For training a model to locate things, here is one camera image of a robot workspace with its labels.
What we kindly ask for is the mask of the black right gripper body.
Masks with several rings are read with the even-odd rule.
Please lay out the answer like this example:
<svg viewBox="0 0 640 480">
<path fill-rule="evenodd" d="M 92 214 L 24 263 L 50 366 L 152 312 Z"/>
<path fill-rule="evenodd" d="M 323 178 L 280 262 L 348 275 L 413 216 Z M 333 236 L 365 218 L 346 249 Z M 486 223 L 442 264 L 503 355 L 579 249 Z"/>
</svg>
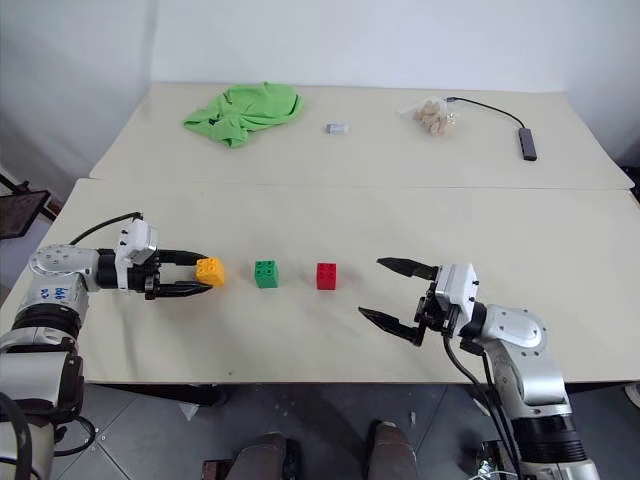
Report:
<svg viewBox="0 0 640 480">
<path fill-rule="evenodd" d="M 432 282 L 425 294 L 419 299 L 414 315 L 417 324 L 414 339 L 411 343 L 420 347 L 427 330 L 434 331 L 442 336 L 449 336 L 449 314 L 443 309 L 436 295 L 436 283 Z"/>
</svg>

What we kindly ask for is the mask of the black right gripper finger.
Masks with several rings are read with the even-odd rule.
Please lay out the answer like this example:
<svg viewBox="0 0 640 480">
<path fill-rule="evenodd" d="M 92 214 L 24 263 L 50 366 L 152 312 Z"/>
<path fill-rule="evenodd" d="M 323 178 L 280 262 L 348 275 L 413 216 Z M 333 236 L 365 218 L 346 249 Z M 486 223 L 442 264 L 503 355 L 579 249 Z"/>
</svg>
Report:
<svg viewBox="0 0 640 480">
<path fill-rule="evenodd" d="M 379 258 L 377 263 L 400 275 L 427 281 L 434 281 L 440 271 L 439 266 L 430 266 L 406 258 L 384 257 Z"/>
<path fill-rule="evenodd" d="M 416 338 L 417 329 L 415 327 L 404 325 L 391 315 L 364 307 L 359 307 L 358 311 L 367 320 L 388 334 L 406 341 L 414 341 Z"/>
</svg>

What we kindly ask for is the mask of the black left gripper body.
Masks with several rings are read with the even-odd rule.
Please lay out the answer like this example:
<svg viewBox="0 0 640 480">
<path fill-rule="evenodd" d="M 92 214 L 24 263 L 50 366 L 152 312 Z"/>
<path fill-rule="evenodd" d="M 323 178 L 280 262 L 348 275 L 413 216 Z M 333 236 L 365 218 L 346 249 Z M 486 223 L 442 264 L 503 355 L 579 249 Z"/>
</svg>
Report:
<svg viewBox="0 0 640 480">
<path fill-rule="evenodd" d="M 128 290 L 145 295 L 146 300 L 166 296 L 167 289 L 160 280 L 160 267 L 164 258 L 162 250 L 152 254 L 142 264 L 133 264 L 127 269 Z"/>
</svg>

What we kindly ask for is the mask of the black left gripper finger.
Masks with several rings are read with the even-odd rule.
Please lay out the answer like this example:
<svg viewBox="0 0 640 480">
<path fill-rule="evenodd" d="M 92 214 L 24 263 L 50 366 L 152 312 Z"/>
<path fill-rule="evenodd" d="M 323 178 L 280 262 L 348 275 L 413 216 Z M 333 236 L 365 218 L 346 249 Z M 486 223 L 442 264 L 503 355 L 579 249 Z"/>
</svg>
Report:
<svg viewBox="0 0 640 480">
<path fill-rule="evenodd" d="M 177 281 L 170 284 L 160 284 L 155 291 L 155 298 L 189 297 L 205 293 L 212 288 L 212 285 L 197 281 Z"/>
<path fill-rule="evenodd" d="M 199 253 L 185 250 L 161 249 L 158 251 L 158 259 L 161 264 L 195 266 L 201 259 L 201 255 Z"/>
</svg>

